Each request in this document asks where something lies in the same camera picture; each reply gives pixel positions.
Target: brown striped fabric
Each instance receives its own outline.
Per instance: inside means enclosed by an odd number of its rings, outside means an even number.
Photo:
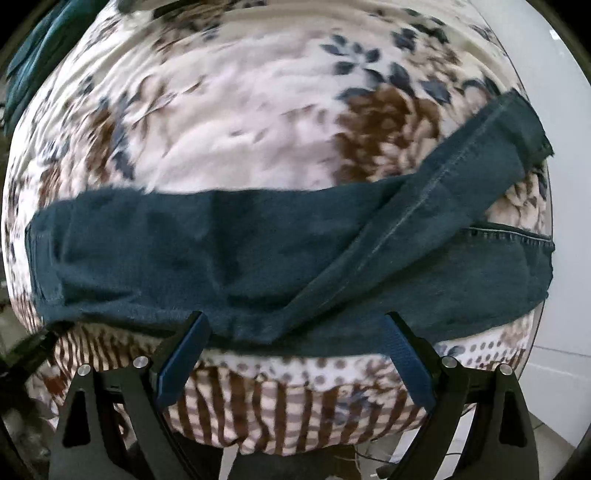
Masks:
[[[77,325],[60,339],[53,362],[59,367],[61,404],[76,369],[90,363],[97,370],[129,365],[137,355],[150,355],[157,342],[121,335],[96,325]],[[484,369],[506,362],[517,367],[525,349],[490,361]],[[45,377],[46,384],[55,379]],[[327,391],[290,386],[277,381],[245,378],[227,368],[199,364],[191,373],[184,395],[165,415],[170,426],[191,440],[216,447],[239,445],[242,453],[276,455],[356,444],[421,425],[424,410],[413,404],[401,384],[393,401],[380,403],[383,389],[340,385]]]

